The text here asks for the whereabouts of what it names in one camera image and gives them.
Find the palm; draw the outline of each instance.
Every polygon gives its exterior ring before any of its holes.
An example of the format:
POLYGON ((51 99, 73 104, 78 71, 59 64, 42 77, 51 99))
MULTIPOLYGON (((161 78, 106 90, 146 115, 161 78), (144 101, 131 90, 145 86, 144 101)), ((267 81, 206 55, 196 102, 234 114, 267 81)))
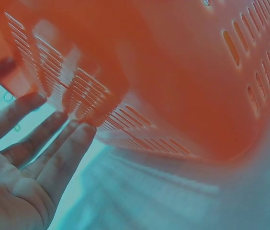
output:
MULTIPOLYGON (((42 96, 31 94, 1 111, 0 139, 44 102, 42 96)), ((50 225, 95 129, 78 127, 78 122, 72 121, 37 160, 28 162, 66 119, 65 114, 54 113, 21 142, 0 152, 0 229, 45 230, 50 225)))
MULTIPOLYGON (((35 190, 42 190, 37 181, 25 178, 20 170, 0 154, 0 229, 46 229, 50 220, 49 217, 42 216, 40 211, 45 213, 46 207, 54 205, 42 203, 41 210, 36 210, 27 200, 28 194, 35 190)), ((33 197, 39 200, 50 199, 45 192, 40 195, 34 192, 31 199, 33 197)))

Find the laundry basket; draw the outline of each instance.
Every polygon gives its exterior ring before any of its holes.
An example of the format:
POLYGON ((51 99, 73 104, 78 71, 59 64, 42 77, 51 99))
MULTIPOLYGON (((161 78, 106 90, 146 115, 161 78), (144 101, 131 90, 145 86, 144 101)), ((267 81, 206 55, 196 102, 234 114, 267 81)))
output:
POLYGON ((270 0, 0 0, 0 84, 109 145, 231 160, 270 120, 270 0))

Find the orange plastic basket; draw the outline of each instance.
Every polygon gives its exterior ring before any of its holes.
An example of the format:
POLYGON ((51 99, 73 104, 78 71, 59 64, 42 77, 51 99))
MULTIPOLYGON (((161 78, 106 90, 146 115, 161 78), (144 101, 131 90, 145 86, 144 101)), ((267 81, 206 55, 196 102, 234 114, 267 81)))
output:
POLYGON ((270 0, 0 0, 0 63, 106 144, 230 160, 270 119, 270 0))

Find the finger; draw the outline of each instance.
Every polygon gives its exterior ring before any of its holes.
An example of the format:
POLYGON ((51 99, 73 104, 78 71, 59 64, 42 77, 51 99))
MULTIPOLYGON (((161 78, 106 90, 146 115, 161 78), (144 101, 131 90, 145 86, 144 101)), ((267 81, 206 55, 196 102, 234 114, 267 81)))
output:
POLYGON ((68 137, 76 130, 78 126, 79 126, 78 121, 69 122, 68 125, 64 128, 64 130, 50 144, 50 146, 34 162, 29 164, 22 170, 22 174, 26 177, 36 180, 41 171, 46 166, 46 164, 52 158, 52 156, 59 150, 59 148, 68 139, 68 137))
POLYGON ((66 120, 66 114, 60 112, 53 113, 23 140, 6 148, 1 153, 14 166, 20 167, 25 165, 40 151, 66 120))
POLYGON ((49 160, 37 178, 57 206, 60 198, 92 143, 96 129, 88 124, 80 125, 49 160))
POLYGON ((25 95, 0 111, 0 139, 15 127, 27 114, 46 102, 42 94, 31 93, 25 95))

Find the hand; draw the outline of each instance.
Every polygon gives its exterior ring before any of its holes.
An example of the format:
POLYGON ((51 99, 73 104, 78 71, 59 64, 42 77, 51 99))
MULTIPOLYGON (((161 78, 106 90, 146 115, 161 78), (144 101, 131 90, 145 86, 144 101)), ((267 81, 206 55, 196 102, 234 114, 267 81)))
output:
MULTIPOLYGON (((0 139, 46 102, 29 94, 0 111, 0 139)), ((31 134, 0 152, 0 230, 46 230, 60 198, 95 135, 95 128, 71 121, 56 140, 27 164, 65 123, 54 113, 31 134)))

